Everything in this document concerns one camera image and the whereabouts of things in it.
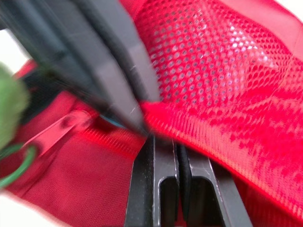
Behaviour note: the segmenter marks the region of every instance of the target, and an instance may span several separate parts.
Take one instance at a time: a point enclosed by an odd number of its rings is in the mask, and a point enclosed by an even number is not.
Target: red zipper pull
[[[74,111],[28,140],[21,150],[25,151],[26,147],[33,145],[37,147],[39,155],[29,169],[10,187],[18,189],[19,196],[24,195],[31,188],[31,185],[43,176],[57,156],[57,152],[60,152],[60,150],[52,150],[51,148],[67,134],[86,130],[91,123],[92,117],[87,112]]]
[[[44,155],[53,145],[69,132],[83,131],[91,124],[91,117],[83,111],[75,111],[65,115],[54,124],[28,140],[23,148],[28,145],[37,147],[39,157]]]

